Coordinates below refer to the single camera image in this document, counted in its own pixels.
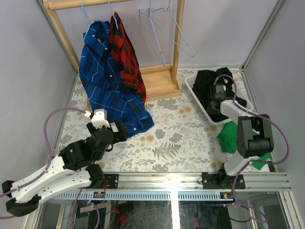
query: wire hanger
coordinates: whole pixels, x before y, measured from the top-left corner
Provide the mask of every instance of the wire hanger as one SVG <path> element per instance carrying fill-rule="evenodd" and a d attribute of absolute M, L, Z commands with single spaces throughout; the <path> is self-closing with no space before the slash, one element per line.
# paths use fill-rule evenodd
<path fill-rule="evenodd" d="M 155 25 L 156 25 L 156 26 L 157 26 L 157 27 L 158 27 L 158 28 L 159 28 L 159 29 L 160 29 L 169 39 L 170 39 L 170 40 L 172 40 L 176 45 L 178 45 L 186 54 L 188 54 L 190 57 L 195 57 L 195 52 L 194 52 L 193 48 L 191 47 L 191 45 L 189 45 L 189 44 L 185 41 L 185 36 L 184 36 L 184 34 L 182 33 L 181 28 L 179 27 L 179 25 L 178 25 L 176 19 L 174 18 L 174 16 L 171 14 L 171 2 L 172 2 L 172 0 L 169 0 L 167 9 L 159 8 L 159 9 L 156 9 L 156 10 L 152 10 L 152 0 L 150 0 L 150 2 L 149 2 L 149 8 L 148 8 L 148 15 L 145 14 L 145 13 L 143 13 L 142 10 L 139 10 L 139 14 L 140 14 L 140 17 L 141 17 L 141 21 L 142 21 L 142 23 L 143 23 L 143 25 L 144 25 L 144 28 L 145 28 L 145 30 L 146 30 L 148 36 L 149 36 L 149 39 L 151 40 L 152 45 L 153 45 L 153 47 L 154 47 L 154 49 L 155 49 L 155 51 L 156 51 L 156 53 L 157 53 L 157 55 L 158 55 L 158 57 L 159 57 L 161 63 L 163 64 L 163 66 L 165 66 L 165 59 L 164 59 L 164 55 L 163 55 L 163 53 L 162 53 L 162 51 L 161 51 L 160 43 L 159 43 L 159 40 L 158 40 L 156 31 L 155 31 L 155 29 L 154 29 L 153 23 L 154 23 L 154 24 L 155 24 Z M 177 26 L 178 29 L 180 30 L 180 33 L 181 33 L 181 35 L 182 35 L 182 37 L 183 37 L 183 42 L 184 42 L 184 44 L 186 44 L 187 46 L 190 47 L 190 49 L 192 50 L 192 54 L 190 54 L 190 53 L 189 53 L 188 51 L 186 51 L 183 47 L 181 47 L 177 42 L 175 42 L 175 40 L 172 39 L 172 38 L 171 38 L 171 37 L 170 37 L 170 36 L 169 36 L 169 35 L 168 35 L 168 34 L 167 34 L 167 33 L 166 33 L 166 32 L 165 32 L 165 31 L 155 22 L 155 21 L 154 21 L 154 19 L 152 18 L 152 13 L 154 13 L 155 11 L 158 11 L 158 10 L 164 10 L 165 12 L 169 12 L 171 18 L 175 21 L 176 26 Z M 153 43 L 153 41 L 152 41 L 152 38 L 151 38 L 151 36 L 150 36 L 150 34 L 149 34 L 149 32 L 148 32 L 148 29 L 147 29 L 147 27 L 146 27 L 146 25 L 145 25 L 145 23 L 144 23 L 144 20 L 143 20 L 143 18 L 142 18 L 142 14 L 144 14 L 145 16 L 147 16 L 147 17 L 150 18 L 151 25 L 152 25 L 152 29 L 153 29 L 153 33 L 154 33 L 155 38 L 156 38 L 156 40 L 157 40 L 158 47 L 159 47 L 159 52 L 160 52 L 161 55 L 159 55 L 159 53 L 158 53 L 158 51 L 157 51 L 157 49 L 156 49 L 156 47 L 155 47 L 155 45 L 154 45 L 154 43 Z"/>
<path fill-rule="evenodd" d="M 95 21 L 91 21 L 91 20 L 90 20 L 90 18 L 89 18 L 89 16 L 88 16 L 87 12 L 86 12 L 86 10 L 85 10 L 85 8 L 84 8 L 84 6 L 83 6 L 83 0 L 81 0 L 81 9 L 82 9 L 82 11 L 84 11 L 85 16 L 86 16 L 86 18 L 87 18 L 87 22 L 88 22 L 88 29 L 87 29 L 87 31 L 86 31 L 86 33 L 85 33 L 85 36 L 84 36 L 84 39 L 85 39 L 86 36 L 87 36 L 87 33 L 88 33 L 88 31 L 89 31 L 90 26 L 91 26 L 92 23 L 94 23 Z"/>
<path fill-rule="evenodd" d="M 115 16 L 114 16 L 114 13 L 113 13 L 113 10 L 112 10 L 112 8 L 111 8 L 111 5 L 110 5 L 109 0 L 108 0 L 108 5 L 109 5 L 109 7 L 110 7 L 111 14 L 112 14 L 112 16 L 113 16 L 113 18 L 114 18 L 114 21 L 115 21 L 115 24 L 116 24 L 116 29 L 118 30 L 118 29 L 119 29 L 119 27 L 118 27 L 118 22 L 117 22 L 117 20 L 116 20 L 116 18 L 115 18 Z M 85 16 L 86 16 L 86 18 L 87 18 L 87 22 L 88 22 L 88 29 L 87 29 L 87 31 L 86 31 L 86 33 L 85 33 L 85 36 L 84 36 L 84 39 L 85 39 L 85 37 L 87 36 L 87 33 L 88 33 L 88 31 L 89 31 L 90 26 L 92 25 L 92 23 L 95 22 L 95 20 L 93 20 L 93 21 L 90 20 L 88 14 L 87 14 L 87 12 L 86 12 L 86 10 L 85 10 L 85 8 L 84 8 L 83 0 L 81 0 L 81 9 L 84 11 Z"/>
<path fill-rule="evenodd" d="M 109 8 L 110 8 L 110 10 L 111 10 L 111 14 L 112 14 L 112 16 L 113 16 L 113 19 L 114 19 L 114 21 L 115 21 L 116 29 L 118 30 L 118 29 L 119 29 L 119 27 L 118 27 L 118 22 L 117 22 L 117 20 L 116 20 L 116 18 L 115 18 L 115 16 L 114 16 L 114 13 L 113 13 L 113 10 L 112 10 L 112 8 L 111 8 L 111 5 L 110 5 L 109 0 L 108 0 L 108 5 L 109 5 Z"/>

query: floral patterned floor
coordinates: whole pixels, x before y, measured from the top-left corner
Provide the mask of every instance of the floral patterned floor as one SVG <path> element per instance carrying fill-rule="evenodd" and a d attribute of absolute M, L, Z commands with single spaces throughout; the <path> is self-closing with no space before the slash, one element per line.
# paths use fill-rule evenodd
<path fill-rule="evenodd" d="M 146 103 L 155 126 L 127 142 L 115 144 L 111 152 L 106 152 L 98 162 L 104 172 L 214 172 L 231 157 L 221 151 L 217 139 L 223 125 L 215 126 L 207 121 L 184 83 L 187 76 L 197 75 L 198 70 L 179 69 L 182 97 Z M 230 71 L 246 94 L 239 69 Z M 70 106 L 87 108 L 87 95 L 79 79 Z M 80 112 L 68 112 L 59 149 L 87 138 L 88 122 Z M 246 171 L 257 169 L 249 166 Z M 260 171 L 269 171 L 268 166 Z"/>

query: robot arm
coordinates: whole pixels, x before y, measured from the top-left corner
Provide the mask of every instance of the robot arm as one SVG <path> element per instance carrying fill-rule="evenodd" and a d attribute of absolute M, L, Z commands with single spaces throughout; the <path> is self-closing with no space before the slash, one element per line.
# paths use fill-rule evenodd
<path fill-rule="evenodd" d="M 95 188 L 102 184 L 104 174 L 94 162 L 101 160 L 105 151 L 111 151 L 113 144 L 126 141 L 127 132 L 119 120 L 115 122 L 118 132 L 113 132 L 103 109 L 95 110 L 94 114 L 87 114 L 92 121 L 87 124 L 91 136 L 70 143 L 61 150 L 40 179 L 19 189 L 21 185 L 32 181 L 45 171 L 46 166 L 24 179 L 15 182 L 8 180 L 2 184 L 4 193 L 17 190 L 8 195 L 11 199 L 6 203 L 6 207 L 10 214 L 24 216 L 56 195 L 81 187 Z"/>
<path fill-rule="evenodd" d="M 225 188 L 232 188 L 235 176 L 249 161 L 257 160 L 266 153 L 272 152 L 274 143 L 271 124 L 235 106 L 232 97 L 227 96 L 223 84 L 211 86 L 208 113 L 223 114 L 237 124 L 237 152 L 222 164 L 217 175 L 212 177 L 212 182 Z M 260 116 L 269 119 L 266 114 Z"/>

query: wooden rack base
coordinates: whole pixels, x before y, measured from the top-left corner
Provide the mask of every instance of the wooden rack base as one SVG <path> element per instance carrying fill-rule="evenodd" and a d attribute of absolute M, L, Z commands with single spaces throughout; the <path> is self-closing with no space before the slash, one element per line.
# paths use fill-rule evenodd
<path fill-rule="evenodd" d="M 171 64 L 167 64 L 165 67 L 141 68 L 140 71 L 146 87 L 147 102 L 180 97 L 182 95 L 182 87 L 178 75 L 172 79 L 173 66 Z M 87 106 L 92 111 L 89 99 L 87 100 Z"/>

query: wooden clothes rack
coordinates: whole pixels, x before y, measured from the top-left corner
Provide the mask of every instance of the wooden clothes rack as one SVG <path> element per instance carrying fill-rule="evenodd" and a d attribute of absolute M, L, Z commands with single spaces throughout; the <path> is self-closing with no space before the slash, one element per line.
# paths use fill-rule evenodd
<path fill-rule="evenodd" d="M 123 2 L 131 0 L 110 0 L 110 3 Z M 183 10 L 185 0 L 178 0 L 176 20 L 180 28 L 183 22 Z M 108 4 L 108 0 L 83 0 L 83 6 L 93 6 L 100 4 Z M 43 5 L 56 29 L 61 41 L 70 56 L 72 63 L 76 69 L 80 67 L 80 60 L 78 59 L 75 50 L 69 40 L 69 37 L 59 19 L 56 11 L 70 8 L 81 7 L 81 0 L 61 0 L 51 1 L 43 0 Z M 180 44 L 181 33 L 176 26 L 175 41 Z M 165 66 L 155 66 L 149 68 L 141 68 L 142 78 L 146 87 L 147 98 L 146 101 L 154 101 L 165 98 L 179 97 L 182 95 L 182 87 L 177 75 L 178 61 L 179 61 L 178 45 L 174 45 L 173 63 Z"/>

